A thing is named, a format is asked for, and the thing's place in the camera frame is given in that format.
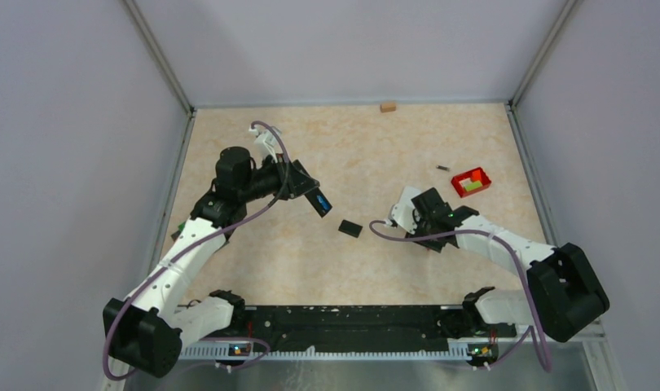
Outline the small wooden block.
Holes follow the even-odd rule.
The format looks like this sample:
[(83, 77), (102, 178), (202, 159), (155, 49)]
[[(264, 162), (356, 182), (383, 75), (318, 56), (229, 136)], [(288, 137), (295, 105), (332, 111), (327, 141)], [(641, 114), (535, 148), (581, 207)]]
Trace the small wooden block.
[(379, 106), (381, 113), (394, 112), (397, 109), (395, 102), (383, 102)]

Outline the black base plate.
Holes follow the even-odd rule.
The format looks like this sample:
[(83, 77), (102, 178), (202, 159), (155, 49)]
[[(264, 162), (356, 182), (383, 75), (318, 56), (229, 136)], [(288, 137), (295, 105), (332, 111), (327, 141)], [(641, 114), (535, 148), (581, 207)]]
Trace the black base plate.
[(260, 305), (237, 310), (228, 327), (210, 332), (210, 336), (259, 338), (303, 330), (407, 329), (450, 340), (517, 335), (514, 326), (485, 324), (459, 305)]

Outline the red plastic bin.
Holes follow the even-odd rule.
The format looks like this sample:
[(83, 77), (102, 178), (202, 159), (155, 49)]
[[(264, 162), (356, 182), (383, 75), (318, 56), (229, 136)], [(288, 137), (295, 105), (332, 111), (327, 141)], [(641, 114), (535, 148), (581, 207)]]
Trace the red plastic bin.
[[(464, 186), (467, 185), (468, 183), (475, 182), (475, 181), (481, 181), (482, 182), (482, 187), (474, 190), (474, 191), (469, 191), (467, 192), (464, 189)], [(482, 167), (477, 167), (471, 170), (468, 170), (466, 172), (463, 172), (461, 174), (457, 174), (451, 178), (451, 185), (453, 186), (456, 194), (460, 198), (465, 198), (474, 194), (477, 194), (481, 191), (486, 190), (489, 188), (492, 184), (491, 179), (487, 175), (486, 171)]]

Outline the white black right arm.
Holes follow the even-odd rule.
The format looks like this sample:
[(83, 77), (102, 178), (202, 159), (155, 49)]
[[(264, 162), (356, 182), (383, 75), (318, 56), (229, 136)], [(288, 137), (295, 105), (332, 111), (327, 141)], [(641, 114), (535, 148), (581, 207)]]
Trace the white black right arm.
[(476, 209), (453, 209), (430, 188), (405, 187), (389, 211), (408, 239), (439, 253), (450, 244), (476, 253), (521, 280), (520, 290), (482, 288), (467, 295), (464, 329), (483, 336), (495, 324), (540, 325), (557, 342), (567, 342), (610, 308), (610, 301), (585, 252), (523, 238), (496, 225)]

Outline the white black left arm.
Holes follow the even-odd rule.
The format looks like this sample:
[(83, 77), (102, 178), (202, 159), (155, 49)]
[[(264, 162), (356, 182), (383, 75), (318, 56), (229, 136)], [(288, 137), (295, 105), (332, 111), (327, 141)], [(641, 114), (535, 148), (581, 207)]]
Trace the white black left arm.
[(299, 160), (282, 154), (266, 156), (255, 166), (248, 149), (228, 147), (215, 165), (210, 188), (196, 201), (172, 248), (156, 269), (124, 300), (111, 299), (103, 309), (103, 371), (124, 380), (133, 371), (156, 378), (167, 375), (181, 351), (208, 334), (237, 336), (246, 316), (243, 301), (230, 293), (214, 293), (201, 303), (178, 308), (205, 263), (228, 244), (234, 231), (271, 208), (252, 215), (247, 205), (272, 196), (274, 201), (307, 198), (320, 217), (332, 208)]

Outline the white remote control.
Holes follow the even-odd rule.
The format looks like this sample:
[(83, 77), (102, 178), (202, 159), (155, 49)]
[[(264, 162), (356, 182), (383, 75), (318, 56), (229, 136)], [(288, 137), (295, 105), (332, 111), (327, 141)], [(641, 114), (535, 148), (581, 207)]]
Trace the white remote control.
[(397, 226), (410, 234), (414, 234), (417, 227), (417, 220), (414, 212), (416, 207), (412, 199), (421, 194), (421, 190), (415, 187), (406, 186), (398, 199), (389, 211), (389, 220), (392, 226)]

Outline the aluminium frame rail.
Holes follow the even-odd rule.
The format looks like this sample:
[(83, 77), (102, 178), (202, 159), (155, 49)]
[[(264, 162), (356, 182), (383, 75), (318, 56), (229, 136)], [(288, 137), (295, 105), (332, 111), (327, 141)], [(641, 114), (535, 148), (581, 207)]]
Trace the aluminium frame rail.
[(402, 361), (435, 360), (465, 362), (475, 367), (502, 362), (530, 342), (520, 333), (498, 340), (484, 338), (450, 340), (428, 336), (415, 329), (286, 332), (277, 336), (247, 338), (212, 336), (176, 351), (159, 364), (178, 360), (222, 362), (232, 366), (264, 361)]

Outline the black remote control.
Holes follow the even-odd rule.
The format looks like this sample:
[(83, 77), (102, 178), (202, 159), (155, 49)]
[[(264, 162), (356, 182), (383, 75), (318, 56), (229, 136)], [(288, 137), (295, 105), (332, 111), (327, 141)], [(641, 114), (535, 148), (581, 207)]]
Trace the black remote control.
[(319, 187), (306, 193), (305, 197), (321, 218), (332, 210), (332, 204)]

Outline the black battery cover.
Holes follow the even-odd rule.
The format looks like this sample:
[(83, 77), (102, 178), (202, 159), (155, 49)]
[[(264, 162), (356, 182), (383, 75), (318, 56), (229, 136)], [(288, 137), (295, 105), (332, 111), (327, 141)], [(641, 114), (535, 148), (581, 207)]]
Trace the black battery cover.
[(363, 230), (363, 227), (357, 223), (348, 220), (342, 220), (338, 230), (343, 234), (358, 238)]

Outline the green block in bin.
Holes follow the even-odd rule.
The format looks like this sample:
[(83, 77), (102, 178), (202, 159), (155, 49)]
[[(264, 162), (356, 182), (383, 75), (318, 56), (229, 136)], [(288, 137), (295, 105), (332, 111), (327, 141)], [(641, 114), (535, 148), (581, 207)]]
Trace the green block in bin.
[(481, 181), (475, 181), (468, 183), (467, 185), (464, 186), (464, 189), (469, 192), (469, 191), (474, 191), (478, 188), (482, 187), (482, 182)]

